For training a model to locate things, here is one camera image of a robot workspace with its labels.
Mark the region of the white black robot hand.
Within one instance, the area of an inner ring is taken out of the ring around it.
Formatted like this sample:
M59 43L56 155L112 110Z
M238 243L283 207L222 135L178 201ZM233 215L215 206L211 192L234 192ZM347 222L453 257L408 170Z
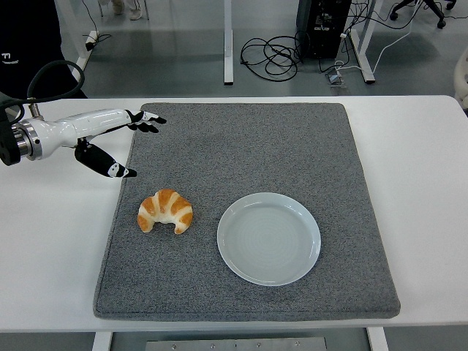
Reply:
M31 118L24 124L30 129L30 160L49 157L60 147L72 148L77 161L94 172L109 178L131 178L135 170L118 163L106 151L90 143L96 136L127 127L133 131L157 133L162 117L145 111L104 109L46 122Z

